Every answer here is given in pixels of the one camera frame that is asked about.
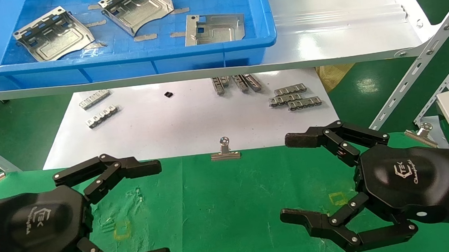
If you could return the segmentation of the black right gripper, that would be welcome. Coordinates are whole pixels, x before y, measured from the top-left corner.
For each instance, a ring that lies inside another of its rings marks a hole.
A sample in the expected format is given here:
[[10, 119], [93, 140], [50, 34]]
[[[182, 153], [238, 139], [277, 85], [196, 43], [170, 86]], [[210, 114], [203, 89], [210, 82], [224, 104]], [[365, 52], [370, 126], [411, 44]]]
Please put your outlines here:
[[[360, 193], [333, 215], [282, 209], [283, 223], [303, 226], [310, 237], [329, 239], [345, 252], [364, 252], [409, 241], [422, 223], [449, 223], [449, 149], [392, 148], [388, 134], [344, 121], [288, 133], [288, 148], [325, 147], [356, 167]], [[351, 143], [369, 148], [362, 155]], [[347, 228], [367, 208], [391, 226], [356, 233]]]

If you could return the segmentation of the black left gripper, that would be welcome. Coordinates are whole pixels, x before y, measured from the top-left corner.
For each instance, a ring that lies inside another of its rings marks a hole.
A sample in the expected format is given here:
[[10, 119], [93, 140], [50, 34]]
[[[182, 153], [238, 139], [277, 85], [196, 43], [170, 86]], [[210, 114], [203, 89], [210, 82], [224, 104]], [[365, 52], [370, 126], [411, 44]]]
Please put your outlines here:
[[[53, 180], [59, 187], [51, 191], [0, 199], [0, 252], [104, 252], [88, 239], [93, 221], [90, 204], [100, 202], [122, 179], [160, 172], [159, 160], [140, 162], [104, 154], [56, 173]], [[71, 188], [92, 178], [84, 196]]]

